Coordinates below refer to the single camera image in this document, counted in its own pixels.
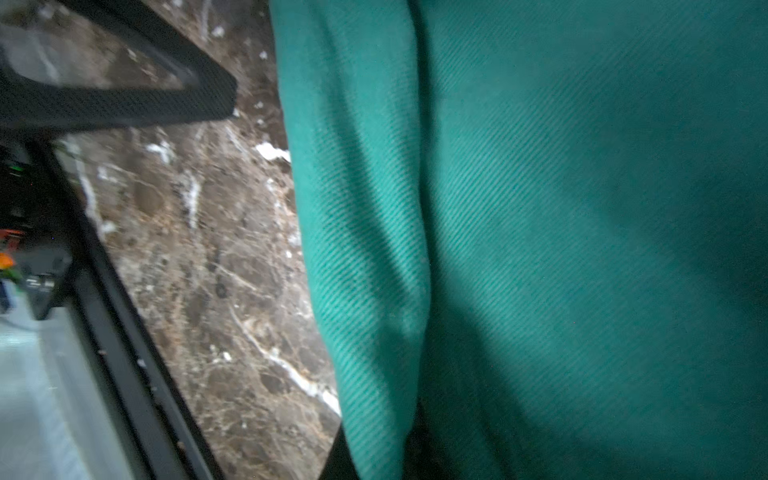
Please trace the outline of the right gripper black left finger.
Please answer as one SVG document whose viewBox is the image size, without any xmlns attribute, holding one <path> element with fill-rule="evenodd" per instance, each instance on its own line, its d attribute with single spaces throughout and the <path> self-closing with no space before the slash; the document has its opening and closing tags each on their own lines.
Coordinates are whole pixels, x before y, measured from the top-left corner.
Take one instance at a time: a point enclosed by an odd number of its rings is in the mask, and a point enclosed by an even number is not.
<svg viewBox="0 0 768 480">
<path fill-rule="evenodd" d="M 319 480 L 359 480 L 351 453 L 346 441 L 343 426 L 340 426 L 334 438 Z"/>
</svg>

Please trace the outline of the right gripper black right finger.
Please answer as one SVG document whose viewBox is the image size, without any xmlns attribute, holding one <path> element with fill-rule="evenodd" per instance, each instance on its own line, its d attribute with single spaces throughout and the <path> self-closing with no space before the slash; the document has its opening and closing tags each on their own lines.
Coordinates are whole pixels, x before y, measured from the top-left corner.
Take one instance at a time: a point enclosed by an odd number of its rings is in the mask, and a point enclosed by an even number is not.
<svg viewBox="0 0 768 480">
<path fill-rule="evenodd" d="M 403 478 L 406 480 L 438 480 L 444 472 L 432 445 L 423 407 L 417 405 L 412 428 L 404 445 Z"/>
</svg>

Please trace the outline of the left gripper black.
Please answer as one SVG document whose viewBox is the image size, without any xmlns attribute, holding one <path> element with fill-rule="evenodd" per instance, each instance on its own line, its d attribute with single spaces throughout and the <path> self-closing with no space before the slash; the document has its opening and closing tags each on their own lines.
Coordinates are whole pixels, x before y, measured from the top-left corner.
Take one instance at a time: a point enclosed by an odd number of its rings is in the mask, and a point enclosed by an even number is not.
<svg viewBox="0 0 768 480">
<path fill-rule="evenodd" d="M 176 90 L 58 87 L 25 78 L 1 61 L 3 132 L 78 132 L 221 120 L 235 107 L 237 81 L 141 1 L 65 1 L 181 81 Z"/>
</svg>

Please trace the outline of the green long pants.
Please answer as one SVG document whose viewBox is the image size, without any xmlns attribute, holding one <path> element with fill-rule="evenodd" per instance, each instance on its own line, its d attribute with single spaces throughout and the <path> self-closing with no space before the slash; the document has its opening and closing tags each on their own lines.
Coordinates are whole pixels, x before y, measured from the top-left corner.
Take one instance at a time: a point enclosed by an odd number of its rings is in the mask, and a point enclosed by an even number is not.
<svg viewBox="0 0 768 480">
<path fill-rule="evenodd" d="M 767 475 L 763 1 L 274 1 L 362 479 Z"/>
</svg>

